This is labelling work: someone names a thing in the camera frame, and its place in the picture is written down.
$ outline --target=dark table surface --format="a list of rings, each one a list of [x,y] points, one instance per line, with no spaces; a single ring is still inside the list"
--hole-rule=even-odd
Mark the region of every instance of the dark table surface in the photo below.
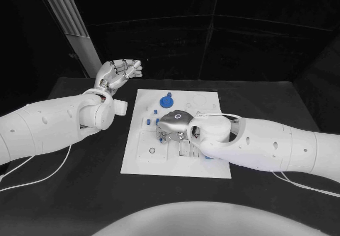
[[[60,78],[49,99],[80,95],[93,85],[94,79]],[[121,174],[137,89],[217,91],[222,112],[319,131],[290,82],[130,79],[114,95],[129,102],[127,115],[73,145],[67,163],[47,181],[0,192],[0,235],[88,236],[132,213],[185,201],[251,206],[340,235],[340,199],[296,187],[273,173],[231,164],[232,179]],[[3,178],[0,188],[49,176],[67,152],[36,156]],[[25,160],[13,161],[8,171]],[[289,177],[340,192],[339,183],[323,177],[294,172]]]

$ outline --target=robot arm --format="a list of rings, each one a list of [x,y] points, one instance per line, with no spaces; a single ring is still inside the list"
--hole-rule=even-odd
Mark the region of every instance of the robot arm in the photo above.
[[[129,104],[113,95],[134,76],[142,77],[139,60],[109,61],[84,94],[36,102],[0,117],[0,165],[58,151],[106,130],[114,116],[126,115]]]
[[[340,135],[263,119],[230,120],[221,114],[192,117],[183,111],[160,119],[158,130],[162,142],[189,139],[209,158],[261,171],[306,172],[340,182]]]

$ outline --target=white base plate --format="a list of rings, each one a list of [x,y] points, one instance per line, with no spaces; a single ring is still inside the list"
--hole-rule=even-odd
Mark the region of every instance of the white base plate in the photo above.
[[[173,106],[163,108],[160,99],[172,93]],[[182,152],[189,156],[179,155],[179,145],[176,141],[162,144],[156,138],[156,119],[169,112],[182,110],[195,116],[201,113],[221,113],[217,92],[150,90],[139,89],[132,126],[127,138],[127,147],[123,161],[123,174],[188,176],[232,178],[230,162],[221,159],[208,160],[199,152],[194,155],[195,147],[188,146]]]

